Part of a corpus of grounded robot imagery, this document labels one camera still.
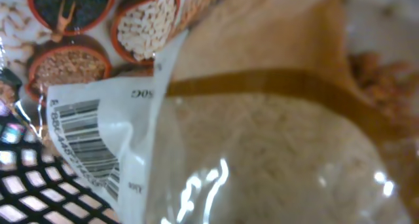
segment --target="plastic bag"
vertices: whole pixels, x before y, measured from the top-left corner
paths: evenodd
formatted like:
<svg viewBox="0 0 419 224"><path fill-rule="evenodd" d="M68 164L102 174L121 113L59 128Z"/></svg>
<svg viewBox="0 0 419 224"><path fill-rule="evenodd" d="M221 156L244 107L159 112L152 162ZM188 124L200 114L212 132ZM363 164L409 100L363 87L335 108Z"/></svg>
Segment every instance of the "plastic bag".
<svg viewBox="0 0 419 224"><path fill-rule="evenodd" d="M369 0L264 0L218 18L240 1L179 54L147 221L416 223L417 95L400 93L417 90L418 24ZM348 56L370 51L381 60L361 67L364 85ZM411 67L389 76L400 61Z"/></svg>
<svg viewBox="0 0 419 224"><path fill-rule="evenodd" d="M0 0L1 100L125 223L143 220L186 29L220 1Z"/></svg>

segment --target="black seeds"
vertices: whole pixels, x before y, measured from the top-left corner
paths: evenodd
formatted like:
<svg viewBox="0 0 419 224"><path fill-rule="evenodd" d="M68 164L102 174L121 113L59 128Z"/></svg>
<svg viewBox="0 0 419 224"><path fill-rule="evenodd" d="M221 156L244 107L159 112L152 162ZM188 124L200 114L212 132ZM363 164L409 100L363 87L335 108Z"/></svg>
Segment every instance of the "black seeds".
<svg viewBox="0 0 419 224"><path fill-rule="evenodd" d="M62 0L33 0L42 19L54 29L57 26L58 11ZM76 9L67 31L80 30L94 22L106 9L108 0L65 0L63 16L68 17L71 4L76 2Z"/></svg>

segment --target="brown lentils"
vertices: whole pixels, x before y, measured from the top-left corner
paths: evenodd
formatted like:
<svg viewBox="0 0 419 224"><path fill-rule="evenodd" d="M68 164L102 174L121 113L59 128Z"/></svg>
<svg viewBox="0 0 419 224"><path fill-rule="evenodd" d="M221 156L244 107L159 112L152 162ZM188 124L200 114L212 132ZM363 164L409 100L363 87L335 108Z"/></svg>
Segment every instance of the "brown lentils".
<svg viewBox="0 0 419 224"><path fill-rule="evenodd" d="M82 50L55 52L39 65L33 88L46 96L49 86L100 80L105 68L103 61Z"/></svg>

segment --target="white label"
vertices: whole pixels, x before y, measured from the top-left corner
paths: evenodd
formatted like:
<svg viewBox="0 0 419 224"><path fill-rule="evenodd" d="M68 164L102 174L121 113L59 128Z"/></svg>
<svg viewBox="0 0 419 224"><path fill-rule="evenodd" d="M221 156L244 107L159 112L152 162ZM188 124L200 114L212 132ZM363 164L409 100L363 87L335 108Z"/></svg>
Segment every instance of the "white label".
<svg viewBox="0 0 419 224"><path fill-rule="evenodd" d="M117 77L48 89L51 140L123 223L143 223L156 119L187 32L156 57L155 77Z"/></svg>

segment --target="bowl of seeds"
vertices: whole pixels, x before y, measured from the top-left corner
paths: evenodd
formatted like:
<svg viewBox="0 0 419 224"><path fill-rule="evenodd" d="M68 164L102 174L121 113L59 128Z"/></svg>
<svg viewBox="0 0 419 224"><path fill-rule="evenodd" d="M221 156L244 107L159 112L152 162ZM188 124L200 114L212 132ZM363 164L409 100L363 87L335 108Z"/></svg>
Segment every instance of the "bowl of seeds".
<svg viewBox="0 0 419 224"><path fill-rule="evenodd" d="M94 28L111 10L115 0L27 0L36 19L45 27L55 30L60 15L60 5L64 2L63 16L71 21L63 35L82 34ZM68 17L71 6L75 4L72 17Z"/></svg>
<svg viewBox="0 0 419 224"><path fill-rule="evenodd" d="M64 45L33 61L25 90L33 101L45 106L49 86L91 83L108 78L110 72L111 64L103 53L86 46Z"/></svg>
<svg viewBox="0 0 419 224"><path fill-rule="evenodd" d="M124 0L111 27L115 50L127 61L152 61L173 28L180 0Z"/></svg>

